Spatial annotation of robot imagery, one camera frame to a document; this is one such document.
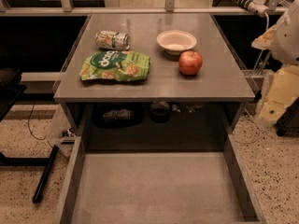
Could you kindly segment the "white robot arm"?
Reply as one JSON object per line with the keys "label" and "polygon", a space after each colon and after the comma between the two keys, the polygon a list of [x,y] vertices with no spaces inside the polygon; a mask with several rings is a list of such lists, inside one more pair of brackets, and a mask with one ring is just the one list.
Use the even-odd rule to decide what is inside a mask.
{"label": "white robot arm", "polygon": [[282,63],[257,114],[260,123],[275,124],[299,98],[299,0],[294,0],[276,24],[251,45],[268,49]]}

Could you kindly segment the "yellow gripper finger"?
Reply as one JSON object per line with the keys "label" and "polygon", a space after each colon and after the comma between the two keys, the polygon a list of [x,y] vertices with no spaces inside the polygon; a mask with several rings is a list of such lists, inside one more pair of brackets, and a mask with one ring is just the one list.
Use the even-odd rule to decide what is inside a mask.
{"label": "yellow gripper finger", "polygon": [[299,66],[283,64],[258,107],[254,121],[258,125],[274,125],[299,98]]}
{"label": "yellow gripper finger", "polygon": [[262,35],[255,38],[252,41],[251,46],[255,49],[260,49],[260,50],[271,49],[275,31],[276,31],[276,26],[275,25],[271,26]]}

